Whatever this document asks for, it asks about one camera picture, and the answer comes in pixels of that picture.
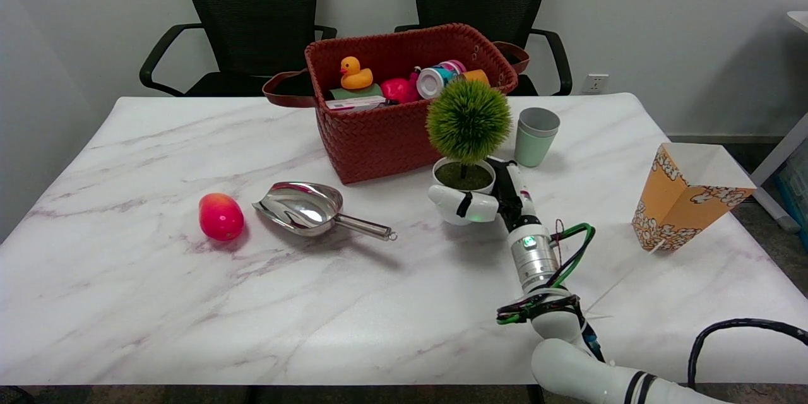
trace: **popcorn box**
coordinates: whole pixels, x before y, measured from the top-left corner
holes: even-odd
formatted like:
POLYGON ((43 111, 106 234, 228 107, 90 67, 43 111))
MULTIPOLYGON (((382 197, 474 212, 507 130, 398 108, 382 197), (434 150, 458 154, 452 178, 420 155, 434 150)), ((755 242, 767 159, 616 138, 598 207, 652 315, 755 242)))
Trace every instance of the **popcorn box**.
POLYGON ((632 226, 643 249, 675 251, 755 190, 721 145, 663 143, 632 226))

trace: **white marble surface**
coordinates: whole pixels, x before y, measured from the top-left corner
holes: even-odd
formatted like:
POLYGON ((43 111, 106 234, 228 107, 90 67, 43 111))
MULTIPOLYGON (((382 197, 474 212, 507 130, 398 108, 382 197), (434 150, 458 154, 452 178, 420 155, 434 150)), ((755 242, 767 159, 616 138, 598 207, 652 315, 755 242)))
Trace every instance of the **white marble surface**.
MULTIPOLYGON (((708 324, 808 327, 808 301, 732 215, 669 257, 640 249, 628 223, 666 138, 634 96, 511 105, 562 119, 546 161, 523 173, 545 222, 597 226, 567 281, 583 306, 644 261, 594 311, 610 316, 591 321, 608 358, 683 381, 708 324)), ((0 382, 530 383, 537 336, 494 322, 520 294, 505 230, 441 223, 430 181, 427 168, 341 186, 311 110, 122 98, 0 247, 0 382), (337 186, 345 212, 395 227, 399 240, 275 229, 250 204, 282 180, 337 186), (213 191, 233 195, 248 224, 227 246, 196 222, 213 191)), ((565 256, 577 241, 562 243, 565 256)), ((707 341, 698 379, 808 383, 808 350, 727 330, 707 341)))

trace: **basket handle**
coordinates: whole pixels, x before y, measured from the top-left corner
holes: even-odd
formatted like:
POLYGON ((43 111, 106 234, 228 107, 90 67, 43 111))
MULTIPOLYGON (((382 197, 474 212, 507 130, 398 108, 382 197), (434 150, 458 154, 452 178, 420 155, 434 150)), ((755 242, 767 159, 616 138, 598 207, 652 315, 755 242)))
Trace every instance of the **basket handle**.
POLYGON ((505 58, 508 58, 508 55, 513 56, 514 58, 519 59, 518 62, 511 64, 511 67, 516 74, 521 74, 522 71, 528 68, 528 64, 530 62, 530 55, 521 47, 516 44, 510 44, 510 42, 505 41, 494 41, 494 47, 497 48, 505 58))
POLYGON ((272 79, 266 81, 266 84, 264 84, 261 88, 261 91, 263 91, 263 96, 265 96, 266 99, 268 99, 272 104, 280 105, 281 107, 315 107, 317 102, 313 96, 279 95, 272 93, 276 88, 278 88, 278 85, 281 82, 289 79, 289 77, 298 76, 308 72, 308 68, 304 68, 300 71, 286 71, 285 73, 275 74, 272 76, 272 79))

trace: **artificial plant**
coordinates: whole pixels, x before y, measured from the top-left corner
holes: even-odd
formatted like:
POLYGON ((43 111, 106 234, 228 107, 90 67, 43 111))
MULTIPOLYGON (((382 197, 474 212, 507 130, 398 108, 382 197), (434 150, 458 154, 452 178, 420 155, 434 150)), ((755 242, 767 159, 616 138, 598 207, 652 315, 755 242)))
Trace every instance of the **artificial plant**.
MULTIPOLYGON (((463 182, 470 177, 468 168, 484 160, 508 137, 511 108, 505 95, 485 83, 455 79, 430 104, 427 131, 429 141, 437 151, 460 163, 457 184, 472 186, 471 182, 463 182)), ((490 179, 485 169, 482 170, 490 179)), ((439 180, 447 183, 441 176, 439 180)))

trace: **white wall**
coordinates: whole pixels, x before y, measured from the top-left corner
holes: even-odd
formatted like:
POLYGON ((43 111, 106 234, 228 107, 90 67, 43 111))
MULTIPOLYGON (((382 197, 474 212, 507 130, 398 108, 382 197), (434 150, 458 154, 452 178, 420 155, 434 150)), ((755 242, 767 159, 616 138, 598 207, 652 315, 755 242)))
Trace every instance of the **white wall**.
POLYGON ((0 0, 0 241, 101 125, 18 0, 0 0))
MULTIPOLYGON (((3 200, 14 214, 3 211, 0 238, 115 99, 159 96, 140 85, 140 65, 171 25, 198 20, 191 0, 4 2, 11 22, 3 24, 3 76, 14 83, 2 87, 0 147, 4 160, 6 150, 26 150, 19 172, 38 181, 9 183, 14 171, 4 162, 3 194, 13 200, 3 200), (52 81, 58 98, 35 81, 52 81)), ((785 21, 790 9, 808 9, 808 0, 544 0, 536 25, 562 35, 576 91, 586 73, 609 73, 609 91, 637 94, 668 134, 778 136, 808 110, 808 35, 785 21)), ((318 23, 341 36, 416 21, 415 0, 318 0, 318 23)), ((557 81, 546 45, 534 37, 528 50, 528 74, 552 93, 557 81)), ((190 30, 155 79, 185 90, 215 68, 204 33, 190 30)))

